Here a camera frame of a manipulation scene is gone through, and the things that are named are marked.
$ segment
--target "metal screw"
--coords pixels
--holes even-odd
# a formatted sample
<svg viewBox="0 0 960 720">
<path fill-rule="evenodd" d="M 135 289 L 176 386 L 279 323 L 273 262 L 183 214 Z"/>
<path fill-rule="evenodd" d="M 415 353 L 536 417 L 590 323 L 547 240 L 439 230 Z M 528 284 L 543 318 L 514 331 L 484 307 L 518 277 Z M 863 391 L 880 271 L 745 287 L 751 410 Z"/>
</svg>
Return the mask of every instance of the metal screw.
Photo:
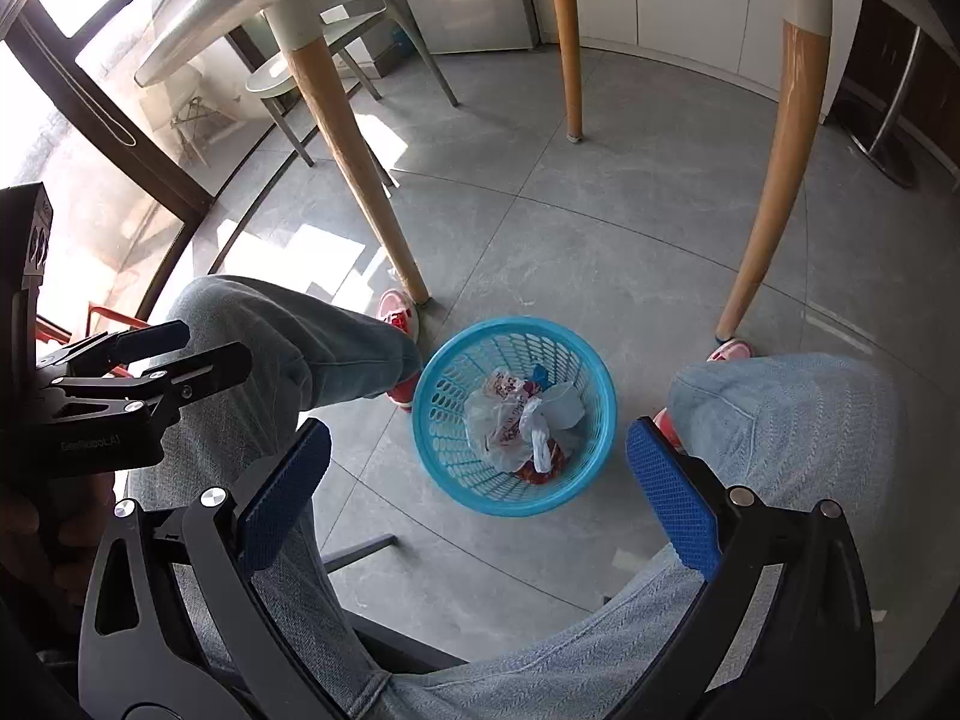
<svg viewBox="0 0 960 720">
<path fill-rule="evenodd" d="M 752 493 L 752 490 L 747 488 L 733 488 L 730 491 L 730 500 L 735 506 L 752 506 L 757 497 Z"/>
<path fill-rule="evenodd" d="M 836 501 L 832 501 L 827 498 L 826 501 L 820 502 L 820 513 L 824 517 L 837 519 L 837 517 L 840 517 L 840 514 L 843 514 L 843 509 L 840 508 L 840 504 L 838 504 Z"/>
<path fill-rule="evenodd" d="M 122 501 L 117 501 L 117 505 L 113 507 L 113 516 L 129 517 L 134 509 L 136 509 L 136 503 L 133 503 L 133 498 L 124 498 Z"/>
<path fill-rule="evenodd" d="M 222 504 L 226 498 L 227 490 L 223 488 L 210 488 L 209 490 L 204 490 L 203 495 L 200 495 L 200 504 L 208 509 L 212 509 L 214 506 Z"/>
</svg>

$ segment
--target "trash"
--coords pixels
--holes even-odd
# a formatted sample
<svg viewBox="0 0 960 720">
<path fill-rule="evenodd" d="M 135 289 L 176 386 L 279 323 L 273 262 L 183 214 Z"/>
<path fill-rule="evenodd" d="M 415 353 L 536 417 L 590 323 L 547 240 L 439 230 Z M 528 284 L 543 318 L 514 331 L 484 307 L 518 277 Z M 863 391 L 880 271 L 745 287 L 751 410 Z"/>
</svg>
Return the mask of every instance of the trash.
<svg viewBox="0 0 960 720">
<path fill-rule="evenodd" d="M 498 367 L 464 401 L 467 440 L 474 454 L 535 485 L 563 469 L 576 447 L 568 428 L 583 416 L 573 382 L 550 386 L 542 365 L 534 367 L 531 379 Z"/>
</svg>

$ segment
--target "floor tile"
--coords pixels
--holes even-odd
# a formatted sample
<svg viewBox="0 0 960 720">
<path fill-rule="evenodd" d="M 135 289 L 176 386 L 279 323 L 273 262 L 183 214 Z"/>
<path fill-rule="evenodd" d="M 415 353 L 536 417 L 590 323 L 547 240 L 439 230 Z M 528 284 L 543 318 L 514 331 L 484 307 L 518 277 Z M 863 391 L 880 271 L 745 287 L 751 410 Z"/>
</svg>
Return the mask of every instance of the floor tile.
<svg viewBox="0 0 960 720">
<path fill-rule="evenodd" d="M 960 394 L 960 202 L 947 172 L 914 156 L 919 184 L 903 190 L 821 128 L 806 170 L 808 303 Z"/>
<path fill-rule="evenodd" d="M 421 332 L 439 328 L 493 237 L 512 197 L 440 178 L 401 173 L 391 204 L 433 300 Z M 295 161 L 257 210 L 224 272 L 247 269 L 320 299 L 371 314 L 392 270 L 333 162 Z"/>
<path fill-rule="evenodd" d="M 418 522 L 484 562 L 596 610 L 656 555 L 666 536 L 619 453 L 572 501 L 535 517 L 490 517 L 454 501 L 421 464 L 397 412 L 361 477 Z"/>
<path fill-rule="evenodd" d="M 870 361 L 891 377 L 904 409 L 877 536 L 887 568 L 868 584 L 872 608 L 886 611 L 875 626 L 877 677 L 885 689 L 925 644 L 960 584 L 960 405 L 867 338 L 813 309 L 806 311 L 802 348 Z"/>
<path fill-rule="evenodd" d="M 491 317 L 553 319 L 606 362 L 622 415 L 656 413 L 674 372 L 716 346 L 733 277 L 622 227 L 517 199 L 438 341 Z M 761 353 L 796 351 L 801 317 L 800 303 L 761 288 L 739 335 Z"/>
<path fill-rule="evenodd" d="M 610 55 L 584 84 L 584 141 L 558 131 L 520 194 L 737 268 L 763 186 L 776 103 L 693 71 Z M 800 192 L 766 283 L 803 300 Z"/>
<path fill-rule="evenodd" d="M 367 465 L 397 406 L 381 395 L 314 409 L 311 416 L 330 429 L 333 459 L 354 476 Z"/>
<path fill-rule="evenodd" d="M 323 479 L 313 493 L 313 530 L 317 534 L 317 546 L 323 549 L 326 538 L 347 504 L 347 498 L 353 492 L 356 479 L 331 463 Z"/>
<path fill-rule="evenodd" d="M 229 211 L 243 215 L 280 169 L 288 154 L 289 152 L 284 154 L 260 149 L 255 151 L 247 157 L 246 162 L 218 194 L 217 203 Z"/>
<path fill-rule="evenodd" d="M 600 52 L 584 56 L 584 77 Z M 560 57 L 534 52 L 438 57 L 459 98 L 454 108 L 419 58 L 378 82 L 383 98 L 358 94 L 354 111 L 389 169 L 450 178 L 515 194 L 563 120 Z"/>
<path fill-rule="evenodd" d="M 400 544 L 333 574 L 340 603 L 466 661 L 539 641 L 587 614 L 467 555 L 359 484 L 325 552 L 381 533 Z"/>
<path fill-rule="evenodd" d="M 606 362 L 617 390 L 620 431 L 606 469 L 550 514 L 517 521 L 473 514 L 430 481 L 407 418 L 395 415 L 368 462 L 365 484 L 467 552 L 597 608 L 664 544 L 624 464 L 625 427 L 656 413 L 674 372 L 712 351 L 713 324 L 732 280 L 729 269 L 670 245 L 517 199 L 438 343 L 480 319 L 509 314 L 546 317 L 580 334 Z M 795 351 L 800 304 L 763 289 L 745 331 L 760 348 Z"/>
</svg>

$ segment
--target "jeans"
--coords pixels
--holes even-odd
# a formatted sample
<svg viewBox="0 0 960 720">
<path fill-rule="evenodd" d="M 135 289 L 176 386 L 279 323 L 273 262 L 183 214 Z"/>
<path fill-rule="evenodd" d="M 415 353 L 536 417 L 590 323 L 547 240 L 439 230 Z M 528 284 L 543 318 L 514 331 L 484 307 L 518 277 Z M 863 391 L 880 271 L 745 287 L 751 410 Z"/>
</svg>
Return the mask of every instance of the jeans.
<svg viewBox="0 0 960 720">
<path fill-rule="evenodd" d="M 229 485 L 250 461 L 285 449 L 302 410 L 381 394 L 421 365 L 414 343 L 394 327 L 253 279 L 197 279 L 171 317 L 192 333 L 179 354 L 243 341 L 253 372 L 242 386 L 185 409 L 163 439 L 166 459 L 131 473 L 130 495 L 145 509 L 182 506 L 210 485 Z M 686 449 L 724 485 L 747 485 L 771 506 L 809 511 L 821 498 L 839 501 L 870 583 L 898 424 L 885 378 L 827 355 L 701 362 L 677 373 L 668 408 Z M 188 568 L 179 581 L 203 648 L 229 668 Z M 384 671 L 350 630 L 320 563 L 310 507 L 253 584 L 351 717 L 517 720 L 602 718 L 669 638 L 702 578 L 665 546 L 616 598 L 568 630 L 422 676 Z M 776 571 L 765 570 L 716 685 L 741 671 L 775 584 Z"/>
</svg>

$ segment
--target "blue gripper pad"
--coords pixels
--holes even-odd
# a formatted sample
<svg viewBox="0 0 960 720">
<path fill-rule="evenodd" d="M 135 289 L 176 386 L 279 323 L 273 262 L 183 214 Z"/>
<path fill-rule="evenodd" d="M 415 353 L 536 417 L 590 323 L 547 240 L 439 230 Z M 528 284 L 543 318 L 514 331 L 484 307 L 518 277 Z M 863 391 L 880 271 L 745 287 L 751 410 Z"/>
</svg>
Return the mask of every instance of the blue gripper pad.
<svg viewBox="0 0 960 720">
<path fill-rule="evenodd" d="M 246 576 L 272 565 L 329 465 L 330 430 L 308 419 L 237 522 L 237 563 Z"/>
<path fill-rule="evenodd" d="M 683 565 L 710 581 L 721 560 L 716 517 L 649 419 L 637 419 L 627 430 L 627 463 Z"/>
</svg>

